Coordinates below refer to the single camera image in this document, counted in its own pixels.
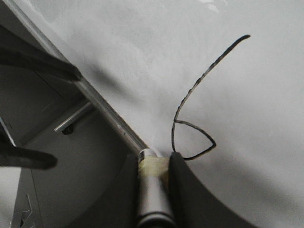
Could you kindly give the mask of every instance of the silver cylinder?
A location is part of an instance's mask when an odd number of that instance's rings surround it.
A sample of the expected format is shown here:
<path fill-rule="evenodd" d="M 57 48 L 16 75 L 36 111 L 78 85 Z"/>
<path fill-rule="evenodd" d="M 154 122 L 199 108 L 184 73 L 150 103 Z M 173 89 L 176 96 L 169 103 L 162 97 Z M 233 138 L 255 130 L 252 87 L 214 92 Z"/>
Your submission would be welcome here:
<path fill-rule="evenodd" d="M 157 157 L 153 150 L 145 149 L 138 155 L 138 162 L 142 162 L 148 156 Z M 161 178 L 155 175 L 141 175 L 140 173 L 139 176 L 137 228 L 176 227 L 169 198 Z"/>

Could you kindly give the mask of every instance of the metal rod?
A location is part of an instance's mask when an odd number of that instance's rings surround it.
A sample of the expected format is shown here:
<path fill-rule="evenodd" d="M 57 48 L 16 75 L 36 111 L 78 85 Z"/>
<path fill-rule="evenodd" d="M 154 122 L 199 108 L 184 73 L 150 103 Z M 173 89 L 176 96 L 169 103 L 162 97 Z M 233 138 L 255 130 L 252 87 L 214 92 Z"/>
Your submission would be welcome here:
<path fill-rule="evenodd" d="M 14 141 L 11 133 L 9 132 L 7 126 L 5 125 L 3 119 L 0 117 L 0 127 L 4 130 L 6 136 L 8 137 L 9 139 L 9 142 L 13 145 L 13 146 L 17 146 L 16 145 L 16 142 Z"/>
<path fill-rule="evenodd" d="M 63 121 L 61 124 L 59 124 L 54 129 L 54 131 L 57 132 L 57 133 L 61 133 L 69 125 L 71 125 L 75 121 L 79 120 L 82 116 L 84 116 L 85 114 L 87 114 L 92 109 L 93 109 L 93 106 L 91 105 L 91 103 L 90 102 L 86 103 L 84 106 L 82 106 L 80 109 L 78 109 L 72 115 L 70 115 L 65 121 Z"/>

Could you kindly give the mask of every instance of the black wire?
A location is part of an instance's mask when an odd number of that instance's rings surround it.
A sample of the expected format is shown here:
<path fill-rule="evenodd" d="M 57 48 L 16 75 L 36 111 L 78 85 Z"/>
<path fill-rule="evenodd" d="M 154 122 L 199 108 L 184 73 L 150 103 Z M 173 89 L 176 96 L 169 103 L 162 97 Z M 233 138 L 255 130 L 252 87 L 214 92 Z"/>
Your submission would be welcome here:
<path fill-rule="evenodd" d="M 174 116 L 174 119 L 173 119 L 173 125 L 172 125 L 172 129 L 171 129 L 171 143 L 172 143 L 172 149 L 174 152 L 176 152 L 175 150 L 175 145 L 174 145 L 174 132 L 175 132 L 175 124 L 178 123 L 178 124 L 185 124 L 189 127 L 192 127 L 196 130 L 198 130 L 199 132 L 201 132 L 203 135 L 205 135 L 211 142 L 212 142 L 212 145 L 203 150 L 202 152 L 192 156 L 192 157 L 188 157 L 188 158 L 184 158 L 185 160 L 193 160 L 193 159 L 196 159 L 197 157 L 211 151 L 213 148 L 215 148 L 217 145 L 215 143 L 215 141 L 213 140 L 213 138 L 207 134 L 203 129 L 199 128 L 198 126 L 195 126 L 189 122 L 186 122 L 186 121 L 182 121 L 182 120 L 178 120 L 178 116 L 179 116 L 179 113 L 181 111 L 181 108 L 183 107 L 183 105 L 185 104 L 185 102 L 187 101 L 187 99 L 189 98 L 189 96 L 191 95 L 191 93 L 194 91 L 194 89 L 199 85 L 199 83 L 205 78 L 205 76 L 230 52 L 232 51 L 232 49 L 234 49 L 236 47 L 236 45 L 238 45 L 241 41 L 243 41 L 244 39 L 247 39 L 249 38 L 250 35 L 244 35 L 242 37 L 240 37 L 239 39 L 237 39 L 232 45 L 230 45 L 226 51 L 224 51 L 223 54 L 221 54 L 217 60 L 215 60 L 214 63 L 212 63 L 209 68 L 202 74 L 201 77 L 198 78 L 198 80 L 195 82 L 195 84 L 193 85 L 193 87 L 188 91 L 187 95 L 184 97 L 184 99 L 181 101 L 180 103 L 180 106 L 177 108 L 176 110 L 176 113 L 175 113 L 175 116 Z"/>

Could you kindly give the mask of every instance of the gray floor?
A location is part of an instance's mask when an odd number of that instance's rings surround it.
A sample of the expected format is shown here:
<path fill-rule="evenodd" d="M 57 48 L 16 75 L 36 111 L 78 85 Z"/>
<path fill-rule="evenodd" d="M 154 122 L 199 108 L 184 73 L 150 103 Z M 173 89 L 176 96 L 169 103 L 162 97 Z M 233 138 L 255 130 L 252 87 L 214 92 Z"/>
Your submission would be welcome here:
<path fill-rule="evenodd" d="M 76 124 L 71 135 L 54 132 L 60 121 L 28 144 L 58 158 L 57 167 L 32 171 L 45 228 L 63 227 L 87 209 L 114 179 L 129 152 L 97 112 Z"/>

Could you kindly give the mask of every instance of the white curved wall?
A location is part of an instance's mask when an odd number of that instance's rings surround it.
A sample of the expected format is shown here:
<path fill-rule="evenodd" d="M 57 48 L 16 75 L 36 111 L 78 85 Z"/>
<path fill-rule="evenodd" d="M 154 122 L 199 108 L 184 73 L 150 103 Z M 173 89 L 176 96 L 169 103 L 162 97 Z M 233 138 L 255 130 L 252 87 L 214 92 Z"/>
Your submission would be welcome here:
<path fill-rule="evenodd" d="M 230 44 L 250 34 L 180 113 L 218 144 L 189 164 L 252 223 L 303 227 L 302 1 L 15 2 L 131 128 L 167 155 L 182 98 Z M 177 126 L 185 156 L 206 147 L 202 138 Z"/>

